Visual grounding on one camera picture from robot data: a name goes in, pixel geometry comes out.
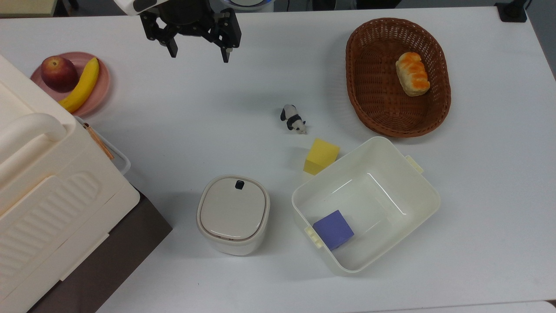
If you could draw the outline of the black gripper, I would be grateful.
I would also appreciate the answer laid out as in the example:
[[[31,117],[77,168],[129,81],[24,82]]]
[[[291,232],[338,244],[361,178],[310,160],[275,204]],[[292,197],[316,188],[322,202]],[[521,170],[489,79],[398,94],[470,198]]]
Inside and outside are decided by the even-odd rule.
[[[233,9],[224,9],[215,14],[208,0],[167,0],[156,6],[159,14],[143,11],[139,14],[146,37],[158,41],[176,58],[178,46],[175,36],[201,36],[213,38],[220,48],[225,63],[230,61],[234,48],[240,46],[242,30]],[[166,24],[161,28],[157,20]]]

